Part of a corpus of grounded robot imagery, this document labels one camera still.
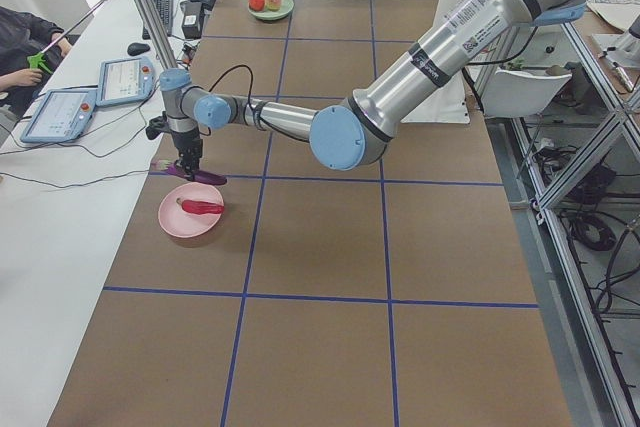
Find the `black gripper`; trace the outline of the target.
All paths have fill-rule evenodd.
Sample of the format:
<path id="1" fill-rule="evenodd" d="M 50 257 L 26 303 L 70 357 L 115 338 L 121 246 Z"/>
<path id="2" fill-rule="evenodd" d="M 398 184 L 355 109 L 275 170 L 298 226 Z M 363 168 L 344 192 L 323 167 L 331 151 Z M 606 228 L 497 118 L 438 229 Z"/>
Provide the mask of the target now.
<path id="1" fill-rule="evenodd" d="M 194 181 L 199 172 L 203 141 L 198 129 L 186 132 L 172 131 L 173 144 L 178 151 L 179 167 L 185 178 Z"/>

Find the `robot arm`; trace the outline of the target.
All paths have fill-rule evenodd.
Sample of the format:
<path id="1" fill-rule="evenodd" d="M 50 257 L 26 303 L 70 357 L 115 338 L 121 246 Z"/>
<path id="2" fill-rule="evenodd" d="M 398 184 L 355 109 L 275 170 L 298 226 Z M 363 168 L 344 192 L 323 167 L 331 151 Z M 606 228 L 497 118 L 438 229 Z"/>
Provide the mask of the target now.
<path id="1" fill-rule="evenodd" d="M 316 160 L 347 171 L 378 161 L 398 124 L 466 67 L 482 49 L 516 25 L 571 22 L 582 16 L 586 0 L 458 0 L 368 87 L 322 110 L 261 101 L 251 95 L 206 91 L 179 68 L 159 77 L 164 110 L 145 129 L 148 139 L 169 134 L 178 151 L 174 163 L 187 180 L 225 180 L 199 169 L 200 129 L 243 124 L 272 130 L 309 144 Z"/>

